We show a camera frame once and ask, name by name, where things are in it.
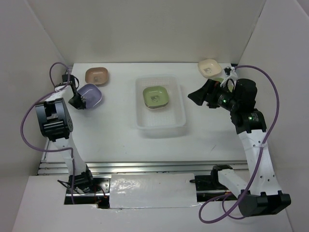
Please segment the purple plate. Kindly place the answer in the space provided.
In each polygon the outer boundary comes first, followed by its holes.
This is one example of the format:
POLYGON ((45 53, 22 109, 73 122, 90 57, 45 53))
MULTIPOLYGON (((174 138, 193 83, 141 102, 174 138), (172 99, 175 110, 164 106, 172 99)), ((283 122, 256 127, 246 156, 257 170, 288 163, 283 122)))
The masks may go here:
POLYGON ((86 84, 77 92, 85 98, 86 109, 94 108, 102 100, 102 93, 94 84, 86 84))

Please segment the green plate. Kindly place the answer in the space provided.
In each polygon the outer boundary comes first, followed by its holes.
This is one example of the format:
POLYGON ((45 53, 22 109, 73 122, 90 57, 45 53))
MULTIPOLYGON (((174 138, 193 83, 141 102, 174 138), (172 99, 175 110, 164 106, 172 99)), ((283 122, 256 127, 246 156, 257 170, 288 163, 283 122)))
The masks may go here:
POLYGON ((226 87, 230 92, 234 90, 235 83, 234 83, 234 80, 231 78, 223 79, 223 78, 217 77, 217 78, 214 78, 214 81, 220 82, 221 87, 226 87))
POLYGON ((169 94, 162 86, 147 87, 142 94, 144 104, 149 109, 163 108, 169 103, 169 94))

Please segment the cream plate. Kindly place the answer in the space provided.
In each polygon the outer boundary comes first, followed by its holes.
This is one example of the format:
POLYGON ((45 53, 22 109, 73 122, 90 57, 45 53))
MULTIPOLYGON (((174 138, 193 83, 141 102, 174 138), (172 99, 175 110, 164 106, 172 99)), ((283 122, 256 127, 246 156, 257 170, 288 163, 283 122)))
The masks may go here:
POLYGON ((197 64, 199 72, 206 78, 212 78, 222 72, 222 67, 214 59, 206 59, 197 64))

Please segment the brown plate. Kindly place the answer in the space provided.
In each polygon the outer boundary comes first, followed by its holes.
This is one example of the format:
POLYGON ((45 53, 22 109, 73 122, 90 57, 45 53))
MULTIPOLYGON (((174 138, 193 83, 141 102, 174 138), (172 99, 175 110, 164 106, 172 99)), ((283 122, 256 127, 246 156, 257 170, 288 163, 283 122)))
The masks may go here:
POLYGON ((96 86, 103 86, 109 81, 108 70, 104 67, 90 68, 85 72, 85 82, 96 86))

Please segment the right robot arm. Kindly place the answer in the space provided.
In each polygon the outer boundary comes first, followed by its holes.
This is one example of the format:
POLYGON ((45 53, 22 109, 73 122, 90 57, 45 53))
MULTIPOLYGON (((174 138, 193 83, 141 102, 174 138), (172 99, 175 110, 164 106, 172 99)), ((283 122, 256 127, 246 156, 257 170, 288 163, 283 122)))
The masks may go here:
POLYGON ((244 182, 229 165, 214 166, 210 183, 215 189, 224 186, 236 197, 240 213, 244 217, 275 215, 291 204, 291 197, 283 193, 273 169, 263 114, 255 108, 256 83, 249 79, 236 81, 233 91, 220 82, 207 80, 205 85, 188 94, 196 105, 204 102, 209 108, 222 107, 230 112, 246 155, 251 175, 244 182))

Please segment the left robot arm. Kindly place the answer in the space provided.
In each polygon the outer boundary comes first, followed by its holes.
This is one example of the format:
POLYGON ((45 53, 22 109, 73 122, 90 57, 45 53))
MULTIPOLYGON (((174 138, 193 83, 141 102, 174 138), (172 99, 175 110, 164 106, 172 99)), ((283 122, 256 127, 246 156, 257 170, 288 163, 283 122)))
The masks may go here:
POLYGON ((77 110, 86 108, 86 99, 77 92, 77 84, 79 81, 75 76, 62 75, 62 83, 55 87, 56 93, 35 104, 35 110, 42 135, 61 150, 69 171, 68 187, 71 191, 79 189, 84 193, 90 193, 95 188, 95 180, 73 141, 73 122, 64 98, 67 91, 71 90, 72 97, 68 103, 77 110))

